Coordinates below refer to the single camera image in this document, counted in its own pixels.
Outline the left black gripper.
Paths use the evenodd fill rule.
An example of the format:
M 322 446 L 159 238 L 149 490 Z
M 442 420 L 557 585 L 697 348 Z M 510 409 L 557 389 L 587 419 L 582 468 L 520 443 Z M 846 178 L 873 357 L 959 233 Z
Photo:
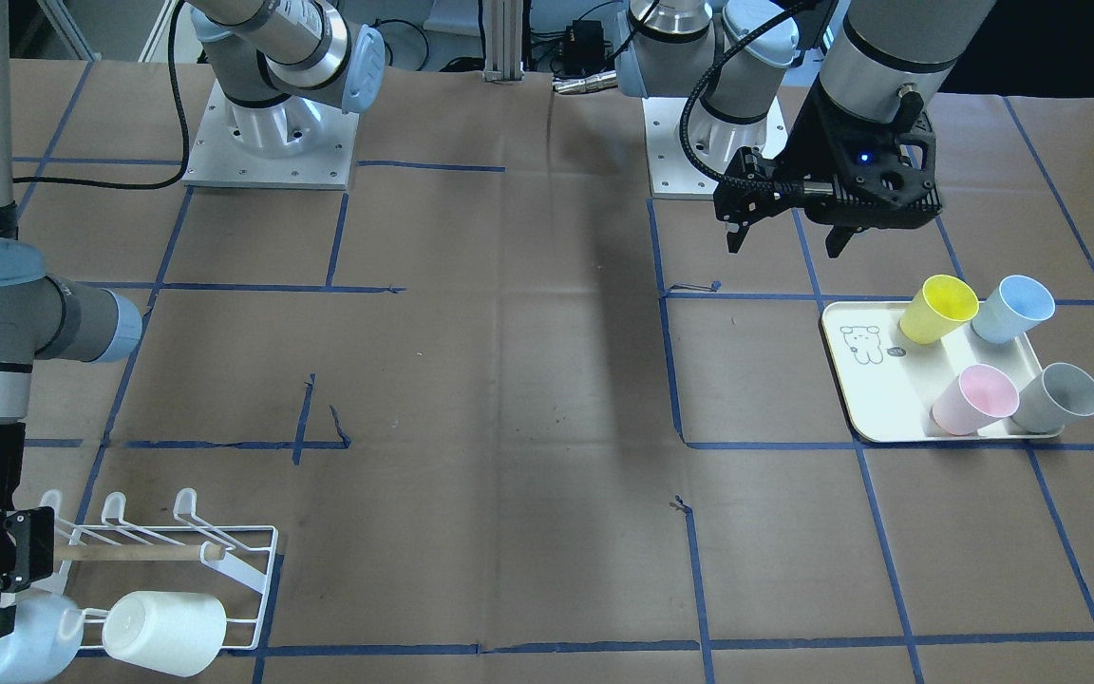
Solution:
M 942 212 L 924 97 L 905 85 L 886 101 L 897 107 L 891 121 L 868 121 L 812 86 L 773 160 L 773 179 L 803 185 L 808 219 L 834 225 L 825 237 L 829 258 L 841 256 L 859 229 L 916 229 Z

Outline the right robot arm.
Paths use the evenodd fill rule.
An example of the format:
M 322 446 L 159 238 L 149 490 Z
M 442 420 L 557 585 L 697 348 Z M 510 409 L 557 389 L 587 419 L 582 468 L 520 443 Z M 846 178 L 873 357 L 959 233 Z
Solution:
M 337 1 L 196 1 L 205 50 L 226 39 L 226 58 L 253 105 L 305 97 L 346 113 L 370 108 L 387 49 L 381 31 L 344 18 Z M 16 628 L 16 598 L 53 575 L 55 512 L 13 502 L 23 473 L 34 367 L 44 360 L 113 363 L 133 353 L 142 317 L 131 300 L 50 273 L 39 248 L 19 237 L 18 185 L 108 189 L 109 182 L 13 173 L 11 18 L 0 1 L 0 640 Z

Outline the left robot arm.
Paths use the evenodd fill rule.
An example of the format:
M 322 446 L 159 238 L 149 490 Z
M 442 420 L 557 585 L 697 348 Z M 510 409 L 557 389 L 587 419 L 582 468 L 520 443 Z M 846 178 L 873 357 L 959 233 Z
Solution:
M 990 1 L 852 1 L 778 153 L 765 120 L 816 1 L 625 1 L 613 24 L 622 94 L 678 97 L 674 136 L 715 183 L 726 247 L 802 209 L 833 258 L 870 229 L 913 230 L 942 211 L 928 107 L 989 18 Z

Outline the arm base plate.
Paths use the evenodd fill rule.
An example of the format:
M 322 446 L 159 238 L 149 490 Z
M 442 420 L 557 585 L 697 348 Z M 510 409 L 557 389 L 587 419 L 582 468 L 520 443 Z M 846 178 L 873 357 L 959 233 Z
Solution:
M 652 197 L 710 200 L 715 181 L 694 167 L 680 144 L 678 123 L 685 100 L 650 97 L 642 105 Z M 730 159 L 743 147 L 756 150 L 764 159 L 773 159 L 787 142 L 785 120 L 778 98 L 772 100 L 763 120 L 747 125 L 715 120 L 698 104 L 688 125 L 695 155 L 717 172 L 725 172 Z
M 216 189 L 347 190 L 360 120 L 300 97 L 243 107 L 216 83 L 183 181 Z

